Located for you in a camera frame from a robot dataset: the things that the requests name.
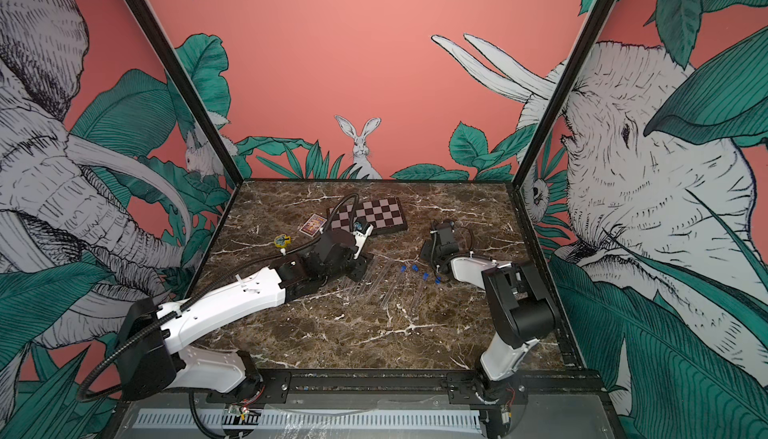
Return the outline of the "test tube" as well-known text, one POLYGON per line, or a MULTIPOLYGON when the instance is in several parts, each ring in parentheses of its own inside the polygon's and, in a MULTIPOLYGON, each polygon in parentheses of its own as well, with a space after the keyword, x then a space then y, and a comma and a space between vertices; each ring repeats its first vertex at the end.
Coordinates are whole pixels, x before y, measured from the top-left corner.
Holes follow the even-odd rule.
POLYGON ((415 287, 413 291, 412 300, 409 306, 409 312, 411 314, 417 314, 419 306, 424 298, 425 291, 427 290, 429 285, 429 273, 424 272, 422 274, 422 277, 418 281, 418 285, 415 287))
POLYGON ((385 257, 374 254, 368 263, 367 271, 364 276, 364 282, 367 285, 375 284, 380 279, 387 266, 388 260, 385 257))

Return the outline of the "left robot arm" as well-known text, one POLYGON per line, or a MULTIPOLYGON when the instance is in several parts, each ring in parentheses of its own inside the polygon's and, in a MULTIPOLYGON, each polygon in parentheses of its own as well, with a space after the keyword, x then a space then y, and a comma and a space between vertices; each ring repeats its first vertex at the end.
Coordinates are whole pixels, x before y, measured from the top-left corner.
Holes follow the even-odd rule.
POLYGON ((233 270, 189 299, 133 303, 114 351, 81 382, 77 401, 115 393, 136 401, 164 391, 207 391, 219 402, 257 402, 266 381, 249 353, 204 350, 195 341, 248 315, 314 294, 330 280, 360 280, 370 261, 363 249, 374 229, 364 217, 351 216, 345 228, 326 223, 309 243, 262 258, 264 268, 247 277, 233 270))

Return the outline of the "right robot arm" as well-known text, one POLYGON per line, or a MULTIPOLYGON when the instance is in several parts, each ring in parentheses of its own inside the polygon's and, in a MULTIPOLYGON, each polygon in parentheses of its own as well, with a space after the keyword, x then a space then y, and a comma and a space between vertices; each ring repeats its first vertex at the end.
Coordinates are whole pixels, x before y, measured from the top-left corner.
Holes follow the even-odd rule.
POLYGON ((509 404, 520 388, 514 378, 525 356, 561 321, 555 301, 537 266, 478 255, 469 236, 460 249, 455 223, 433 223, 420 257, 438 278, 475 286, 485 292, 494 336, 479 359, 474 381, 478 399, 486 404, 509 404))

